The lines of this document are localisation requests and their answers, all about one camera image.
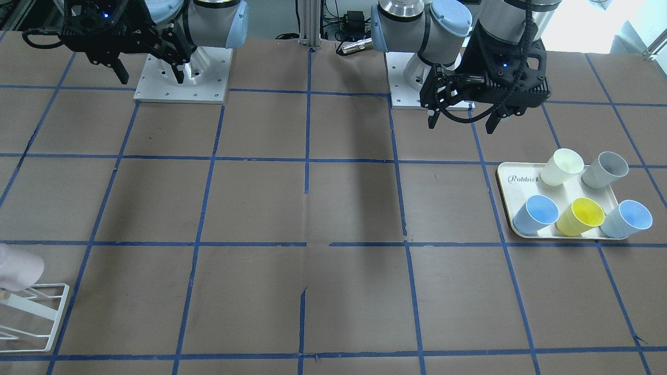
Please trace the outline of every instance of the yellow cup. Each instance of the yellow cup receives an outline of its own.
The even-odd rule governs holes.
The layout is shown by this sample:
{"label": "yellow cup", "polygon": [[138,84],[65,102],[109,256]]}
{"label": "yellow cup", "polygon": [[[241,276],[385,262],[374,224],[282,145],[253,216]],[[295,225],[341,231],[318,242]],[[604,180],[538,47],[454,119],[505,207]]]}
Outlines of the yellow cup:
{"label": "yellow cup", "polygon": [[601,226],[604,211],[594,200],[577,198],[558,218],[556,227],[568,237],[579,236],[587,230]]}

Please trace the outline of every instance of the light blue cup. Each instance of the light blue cup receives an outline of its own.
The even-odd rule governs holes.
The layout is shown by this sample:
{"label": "light blue cup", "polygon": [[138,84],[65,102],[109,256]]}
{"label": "light blue cup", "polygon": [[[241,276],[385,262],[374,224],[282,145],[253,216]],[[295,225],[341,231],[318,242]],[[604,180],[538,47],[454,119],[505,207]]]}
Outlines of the light blue cup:
{"label": "light blue cup", "polygon": [[600,229],[611,238],[625,238],[641,230],[647,230],[653,225],[653,216],[643,204],[626,200],[614,208]]}
{"label": "light blue cup", "polygon": [[512,223],[522,234],[533,234],[558,221],[558,206],[546,196],[532,196],[516,213]]}

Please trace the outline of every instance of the metal pole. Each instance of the metal pole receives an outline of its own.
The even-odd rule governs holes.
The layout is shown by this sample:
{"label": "metal pole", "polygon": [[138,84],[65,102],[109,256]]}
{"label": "metal pole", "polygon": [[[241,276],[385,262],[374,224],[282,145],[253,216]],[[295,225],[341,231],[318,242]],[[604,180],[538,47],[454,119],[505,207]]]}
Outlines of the metal pole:
{"label": "metal pole", "polygon": [[303,23],[299,33],[299,43],[308,47],[319,48],[319,19],[320,19],[320,1],[319,0],[301,0],[301,14]]}
{"label": "metal pole", "polygon": [[642,54],[644,60],[655,59],[654,56],[657,55],[665,45],[667,45],[667,29],[665,29],[665,31],[663,31],[662,34],[660,34],[660,36],[646,48]]}

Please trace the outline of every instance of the cup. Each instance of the cup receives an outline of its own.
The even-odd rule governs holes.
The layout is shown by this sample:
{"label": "cup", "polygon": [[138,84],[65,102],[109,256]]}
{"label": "cup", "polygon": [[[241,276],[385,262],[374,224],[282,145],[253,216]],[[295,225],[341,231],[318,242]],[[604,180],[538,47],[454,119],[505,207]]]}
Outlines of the cup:
{"label": "cup", "polygon": [[568,237],[579,236],[604,223],[602,207],[590,198],[577,198],[563,212],[556,227]]}
{"label": "cup", "polygon": [[547,185],[558,186],[581,173],[584,160],[578,153],[568,148],[557,149],[549,162],[542,168],[540,179]]}
{"label": "cup", "polygon": [[607,215],[600,229],[611,238],[625,238],[651,228],[653,217],[643,204],[625,200]]}
{"label": "cup", "polygon": [[44,260],[35,254],[0,244],[0,288],[19,292],[30,288],[44,272]]}
{"label": "cup", "polygon": [[512,223],[522,234],[533,234],[558,220],[558,206],[546,196],[532,196],[516,213]]}
{"label": "cup", "polygon": [[586,168],[582,181],[593,189],[602,189],[617,179],[628,174],[628,162],[611,151],[598,155],[598,159]]}

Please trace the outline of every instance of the tray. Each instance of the tray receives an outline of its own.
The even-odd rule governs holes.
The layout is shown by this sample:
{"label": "tray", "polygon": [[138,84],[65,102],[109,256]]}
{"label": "tray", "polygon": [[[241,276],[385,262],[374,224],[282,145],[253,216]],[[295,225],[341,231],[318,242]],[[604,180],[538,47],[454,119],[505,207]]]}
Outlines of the tray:
{"label": "tray", "polygon": [[510,227],[516,234],[523,238],[559,238],[563,240],[624,240],[624,238],[611,238],[605,235],[600,228],[593,228],[580,236],[568,237],[556,228],[555,224],[538,230],[533,236],[522,234],[514,227],[512,222],[514,216],[526,203],[526,200],[536,194],[551,198],[558,206],[558,212],[563,213],[565,209],[577,198],[590,198],[598,202],[605,214],[609,214],[618,201],[610,186],[604,189],[592,189],[586,186],[579,175],[565,181],[559,186],[549,186],[540,180],[540,171],[544,163],[502,163],[498,166],[496,177],[500,185],[500,193],[505,204]]}

